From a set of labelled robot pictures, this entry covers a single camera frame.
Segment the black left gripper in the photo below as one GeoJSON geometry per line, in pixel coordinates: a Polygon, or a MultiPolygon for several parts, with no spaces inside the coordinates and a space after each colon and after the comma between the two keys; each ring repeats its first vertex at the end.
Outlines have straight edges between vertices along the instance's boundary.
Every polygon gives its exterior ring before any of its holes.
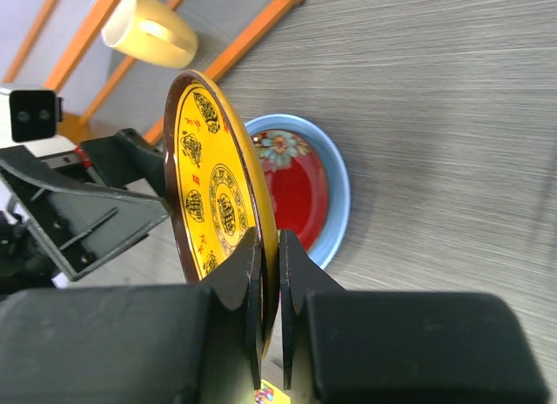
{"type": "Polygon", "coordinates": [[[134,129],[40,159],[23,145],[1,150],[3,291],[65,289],[169,216],[160,197],[116,189],[145,179],[166,190],[163,153],[134,129]],[[88,164],[116,188],[90,183],[88,164]]]}

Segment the red patterned plate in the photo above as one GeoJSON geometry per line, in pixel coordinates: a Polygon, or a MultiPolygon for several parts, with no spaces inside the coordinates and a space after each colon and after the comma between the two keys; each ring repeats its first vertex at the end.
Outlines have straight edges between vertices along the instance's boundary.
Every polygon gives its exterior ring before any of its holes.
{"type": "Polygon", "coordinates": [[[292,230],[310,251],[328,214],[329,186],[321,159],[299,135],[267,130],[252,135],[279,230],[292,230]]]}

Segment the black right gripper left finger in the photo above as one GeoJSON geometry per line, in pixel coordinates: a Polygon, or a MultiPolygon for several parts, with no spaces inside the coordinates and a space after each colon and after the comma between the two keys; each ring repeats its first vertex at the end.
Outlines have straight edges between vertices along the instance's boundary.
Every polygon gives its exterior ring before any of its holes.
{"type": "Polygon", "coordinates": [[[36,289],[1,304],[4,403],[251,403],[263,349],[249,230],[195,285],[36,289]]]}

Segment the light blue plate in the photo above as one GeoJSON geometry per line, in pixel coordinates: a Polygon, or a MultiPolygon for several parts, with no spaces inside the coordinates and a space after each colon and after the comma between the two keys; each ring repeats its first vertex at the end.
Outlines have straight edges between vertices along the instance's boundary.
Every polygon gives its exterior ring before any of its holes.
{"type": "Polygon", "coordinates": [[[316,243],[307,251],[324,269],[332,261],[346,234],[351,211],[351,187],[344,159],[333,141],[311,121],[291,114],[268,114],[246,123],[252,136],[267,130],[286,130],[305,139],[319,155],[329,186],[328,214],[316,243]]]}

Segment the yellow ceramic mug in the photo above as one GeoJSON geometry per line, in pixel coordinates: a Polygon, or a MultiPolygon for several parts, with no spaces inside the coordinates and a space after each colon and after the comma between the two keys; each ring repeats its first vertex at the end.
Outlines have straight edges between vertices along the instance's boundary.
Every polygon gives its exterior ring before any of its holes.
{"type": "Polygon", "coordinates": [[[196,32],[158,0],[121,0],[101,36],[113,50],[167,68],[186,67],[198,51],[196,32]]]}

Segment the green illustrated booklet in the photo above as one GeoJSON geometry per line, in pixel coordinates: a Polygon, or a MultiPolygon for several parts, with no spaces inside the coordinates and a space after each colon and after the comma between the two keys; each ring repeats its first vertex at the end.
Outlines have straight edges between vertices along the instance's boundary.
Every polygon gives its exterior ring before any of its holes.
{"type": "Polygon", "coordinates": [[[261,380],[260,389],[254,393],[255,404],[290,404],[290,397],[268,380],[261,380]]]}

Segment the orange wooden shelf rack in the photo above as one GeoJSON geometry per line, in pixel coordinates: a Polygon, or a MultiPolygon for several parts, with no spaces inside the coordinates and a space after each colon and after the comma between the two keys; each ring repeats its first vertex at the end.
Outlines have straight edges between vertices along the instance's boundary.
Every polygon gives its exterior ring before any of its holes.
{"type": "MultiPolygon", "coordinates": [[[[135,128],[155,142],[178,71],[126,57],[90,27],[98,0],[1,0],[1,77],[50,84],[64,101],[58,130],[70,141],[135,128]]],[[[220,79],[304,0],[160,0],[197,33],[191,67],[220,79]]]]}

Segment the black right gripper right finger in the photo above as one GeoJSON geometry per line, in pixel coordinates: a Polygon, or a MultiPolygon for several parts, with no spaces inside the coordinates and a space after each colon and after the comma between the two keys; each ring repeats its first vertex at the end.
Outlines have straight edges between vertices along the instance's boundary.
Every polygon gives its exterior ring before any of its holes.
{"type": "Polygon", "coordinates": [[[279,238],[284,387],[295,403],[547,403],[512,308],[479,292],[353,291],[279,238]]]}

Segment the brown yellow-rimmed plate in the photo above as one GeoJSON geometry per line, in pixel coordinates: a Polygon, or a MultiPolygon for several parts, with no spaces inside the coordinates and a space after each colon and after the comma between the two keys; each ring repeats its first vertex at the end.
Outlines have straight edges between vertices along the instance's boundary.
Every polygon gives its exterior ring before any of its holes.
{"type": "Polygon", "coordinates": [[[239,115],[205,74],[181,72],[164,111],[164,179],[185,279],[197,283],[255,228],[264,254],[262,327],[271,343],[279,304],[279,235],[262,165],[239,115]]]}

